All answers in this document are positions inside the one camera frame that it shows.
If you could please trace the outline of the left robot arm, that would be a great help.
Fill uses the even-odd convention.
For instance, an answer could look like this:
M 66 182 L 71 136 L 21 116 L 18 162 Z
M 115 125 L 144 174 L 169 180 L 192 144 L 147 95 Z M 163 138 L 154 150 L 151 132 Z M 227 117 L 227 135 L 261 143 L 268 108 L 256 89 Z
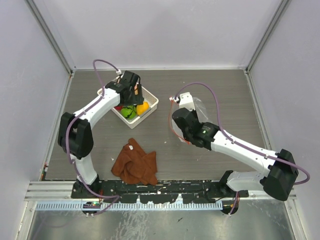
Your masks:
M 126 70 L 101 88 L 90 103 L 80 110 L 65 112 L 60 118 L 57 143 L 76 167 L 77 178 L 84 185 L 82 192 L 88 198 L 100 193 L 98 177 L 93 167 L 91 151 L 94 146 L 92 129 L 97 122 L 115 107 L 133 107 L 144 102 L 141 78 Z

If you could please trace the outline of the aluminium frame post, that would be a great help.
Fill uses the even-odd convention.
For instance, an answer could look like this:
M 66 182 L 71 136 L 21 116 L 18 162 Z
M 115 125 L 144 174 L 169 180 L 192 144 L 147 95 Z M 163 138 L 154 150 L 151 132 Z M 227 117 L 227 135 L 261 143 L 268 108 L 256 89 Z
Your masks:
M 261 40 L 259 41 L 246 69 L 246 73 L 250 73 L 252 68 L 254 67 L 256 61 L 258 60 L 261 52 L 263 51 L 265 45 L 267 44 L 268 40 L 271 38 L 273 32 L 275 31 L 280 19 L 282 18 L 283 14 L 285 13 L 286 9 L 290 5 L 291 0 L 281 0 L 278 7 L 276 8 L 275 13 L 273 14 L 269 24 L 267 25 L 266 30 L 263 33 Z
M 37 21 L 40 29 L 44 33 L 46 39 L 48 40 L 60 63 L 62 64 L 66 72 L 71 76 L 74 73 L 74 68 L 71 67 L 71 65 L 68 63 L 67 58 L 65 57 L 62 49 L 60 48 L 53 32 L 51 31 L 36 2 L 34 0 L 25 0 L 24 2 L 33 14 L 35 20 Z

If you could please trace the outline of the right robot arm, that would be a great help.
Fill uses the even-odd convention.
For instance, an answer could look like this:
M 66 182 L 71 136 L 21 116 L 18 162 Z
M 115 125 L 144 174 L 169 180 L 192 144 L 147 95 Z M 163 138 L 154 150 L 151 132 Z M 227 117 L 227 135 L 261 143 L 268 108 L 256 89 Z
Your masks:
M 231 197 L 240 191 L 264 191 L 272 198 L 286 201 L 299 175 L 291 152 L 263 149 L 222 131 L 210 122 L 199 122 L 195 110 L 180 108 L 172 120 L 184 140 L 199 148 L 230 156 L 253 168 L 254 172 L 227 171 L 221 178 L 219 191 Z

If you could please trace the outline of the clear zip top bag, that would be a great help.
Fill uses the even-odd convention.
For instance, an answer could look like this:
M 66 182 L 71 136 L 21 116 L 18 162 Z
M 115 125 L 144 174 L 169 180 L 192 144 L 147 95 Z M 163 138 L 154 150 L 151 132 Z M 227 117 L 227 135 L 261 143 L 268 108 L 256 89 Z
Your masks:
M 208 122 L 209 115 L 207 113 L 207 109 L 204 103 L 197 97 L 193 97 L 192 99 L 193 99 L 196 114 L 198 116 L 198 120 L 200 122 Z M 179 104 L 173 100 L 173 97 L 170 97 L 169 100 L 171 103 L 169 115 L 168 115 L 168 125 L 170 127 L 170 130 L 182 143 L 186 143 L 190 145 L 191 143 L 184 139 L 182 131 L 178 128 L 177 124 L 172 119 L 172 114 L 174 111 L 178 110 Z

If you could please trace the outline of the right aluminium frame post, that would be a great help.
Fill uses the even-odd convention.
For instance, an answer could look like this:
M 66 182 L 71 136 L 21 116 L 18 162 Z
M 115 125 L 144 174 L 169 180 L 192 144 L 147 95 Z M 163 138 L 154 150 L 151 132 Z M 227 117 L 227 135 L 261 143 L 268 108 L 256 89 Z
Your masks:
M 268 40 L 271 38 L 273 32 L 275 31 L 280 19 L 282 18 L 283 14 L 285 13 L 286 9 L 290 5 L 291 0 L 281 0 L 278 7 L 276 8 L 275 13 L 273 14 L 269 24 L 267 25 L 266 30 L 263 33 L 261 40 L 259 41 L 246 69 L 246 73 L 250 73 L 252 68 L 254 67 L 256 61 L 258 60 L 261 52 L 263 51 L 265 45 L 267 44 Z

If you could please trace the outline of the brown cloth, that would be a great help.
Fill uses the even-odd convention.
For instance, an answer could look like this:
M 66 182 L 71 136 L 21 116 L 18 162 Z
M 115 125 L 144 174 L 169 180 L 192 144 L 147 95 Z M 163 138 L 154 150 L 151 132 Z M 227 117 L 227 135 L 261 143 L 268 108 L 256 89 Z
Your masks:
M 146 153 L 134 138 L 130 138 L 120 151 L 111 172 L 126 184 L 155 186 L 158 183 L 157 153 Z

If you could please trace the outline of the pink peach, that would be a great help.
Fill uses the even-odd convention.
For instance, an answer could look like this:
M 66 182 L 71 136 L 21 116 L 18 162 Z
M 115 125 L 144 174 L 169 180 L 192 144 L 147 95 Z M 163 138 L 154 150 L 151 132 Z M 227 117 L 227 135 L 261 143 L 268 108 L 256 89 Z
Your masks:
M 136 85 L 134 86 L 134 94 L 135 94 L 135 95 L 138 95 L 138 94 L 139 94 L 139 92 L 138 92 L 138 84 L 136 84 Z

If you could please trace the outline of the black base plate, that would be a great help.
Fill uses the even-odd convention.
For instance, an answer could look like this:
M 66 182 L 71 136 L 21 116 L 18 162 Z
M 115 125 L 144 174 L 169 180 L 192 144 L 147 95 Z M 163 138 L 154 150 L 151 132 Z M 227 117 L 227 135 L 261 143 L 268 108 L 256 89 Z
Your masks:
M 105 196 L 118 195 L 118 201 L 125 204 L 172 204 L 178 197 L 182 198 L 183 204 L 206 204 L 236 196 L 228 186 L 213 180 L 160 180 L 156 185 L 100 180 L 93 191 Z

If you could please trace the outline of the white plastic basket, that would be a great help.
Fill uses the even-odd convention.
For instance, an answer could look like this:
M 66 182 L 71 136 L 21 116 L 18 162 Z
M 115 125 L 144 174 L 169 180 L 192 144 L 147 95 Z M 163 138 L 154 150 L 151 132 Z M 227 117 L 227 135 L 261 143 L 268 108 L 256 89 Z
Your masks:
M 98 96 L 102 96 L 103 95 L 103 90 L 102 88 L 99 89 L 97 91 Z M 112 89 L 104 89 L 104 98 L 109 96 L 111 98 L 111 95 L 113 94 L 113 92 L 115 92 Z M 116 95 L 115 97 L 115 103 L 120 103 L 120 94 L 115 92 L 114 93 Z M 144 101 L 148 102 L 149 104 L 149 109 L 143 114 L 143 115 L 137 115 L 136 117 L 133 119 L 125 119 L 122 114 L 121 111 L 118 111 L 116 109 L 114 109 L 114 107 L 117 106 L 113 106 L 113 108 L 111 108 L 110 110 L 112 110 L 112 112 L 117 115 L 130 129 L 135 128 L 138 124 L 140 124 L 145 118 L 147 118 L 152 112 L 154 112 L 157 109 L 158 106 L 158 102 L 159 100 L 153 95 L 151 94 L 148 90 L 146 90 L 144 87 L 142 87 L 142 96 L 144 98 Z

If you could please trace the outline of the left aluminium frame post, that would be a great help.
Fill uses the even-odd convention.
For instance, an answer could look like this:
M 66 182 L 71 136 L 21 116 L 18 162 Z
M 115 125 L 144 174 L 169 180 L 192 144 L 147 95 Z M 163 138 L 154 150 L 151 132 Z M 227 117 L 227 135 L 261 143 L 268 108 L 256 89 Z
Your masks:
M 34 0 L 25 0 L 24 2 L 33 14 L 35 20 L 37 21 L 40 29 L 44 33 L 46 39 L 48 40 L 60 63 L 62 64 L 66 72 L 71 76 L 74 73 L 74 68 L 71 67 L 71 65 L 68 63 L 67 58 L 65 57 L 62 49 L 60 48 L 53 32 L 51 31 L 36 2 Z

